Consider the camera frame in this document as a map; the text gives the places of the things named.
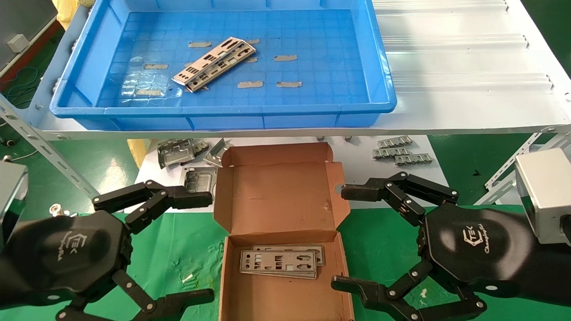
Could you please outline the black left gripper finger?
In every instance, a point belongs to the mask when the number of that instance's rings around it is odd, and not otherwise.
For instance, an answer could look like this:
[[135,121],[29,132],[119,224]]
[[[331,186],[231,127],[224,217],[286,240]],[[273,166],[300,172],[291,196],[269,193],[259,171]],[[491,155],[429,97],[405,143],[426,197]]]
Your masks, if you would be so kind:
[[137,205],[125,217],[124,225],[131,234],[138,234],[168,209],[201,209],[214,203],[210,192],[190,192],[183,185],[165,186],[153,180],[98,195],[92,199],[96,211],[109,214]]
[[[133,321],[173,321],[180,319],[185,310],[192,305],[202,305],[214,301],[214,290],[206,288],[169,294],[156,300],[151,297],[126,273],[118,270],[112,275],[112,281],[140,307]],[[78,297],[61,309],[56,315],[57,321],[107,321],[107,318],[84,312],[88,301]]]

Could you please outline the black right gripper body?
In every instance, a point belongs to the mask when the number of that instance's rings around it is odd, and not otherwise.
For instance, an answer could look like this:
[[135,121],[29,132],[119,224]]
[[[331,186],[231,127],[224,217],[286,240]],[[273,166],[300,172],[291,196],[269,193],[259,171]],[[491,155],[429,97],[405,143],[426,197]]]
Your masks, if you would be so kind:
[[419,238],[447,290],[570,305],[570,247],[541,244],[524,214],[444,204],[426,215]]

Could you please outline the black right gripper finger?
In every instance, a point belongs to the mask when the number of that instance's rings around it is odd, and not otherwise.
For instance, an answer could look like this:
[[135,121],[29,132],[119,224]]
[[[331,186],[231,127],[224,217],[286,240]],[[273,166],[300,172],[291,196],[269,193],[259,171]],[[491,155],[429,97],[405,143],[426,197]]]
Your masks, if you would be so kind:
[[406,172],[391,177],[371,177],[363,185],[343,185],[341,197],[349,201],[385,201],[410,225],[422,226],[426,215],[424,207],[411,197],[422,199],[433,205],[456,204],[459,192]]
[[359,295],[364,308],[386,313],[396,321],[469,321],[487,311],[487,304],[473,291],[457,285],[452,289],[459,301],[422,309],[408,304],[405,296],[433,274],[433,264],[421,261],[389,287],[347,276],[333,276],[331,287]]

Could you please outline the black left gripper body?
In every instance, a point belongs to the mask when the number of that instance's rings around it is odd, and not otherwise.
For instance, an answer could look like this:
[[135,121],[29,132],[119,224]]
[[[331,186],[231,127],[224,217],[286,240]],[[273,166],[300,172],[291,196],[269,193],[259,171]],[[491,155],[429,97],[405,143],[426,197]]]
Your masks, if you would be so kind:
[[132,251],[130,232],[104,211],[17,223],[1,251],[1,308],[98,301]]

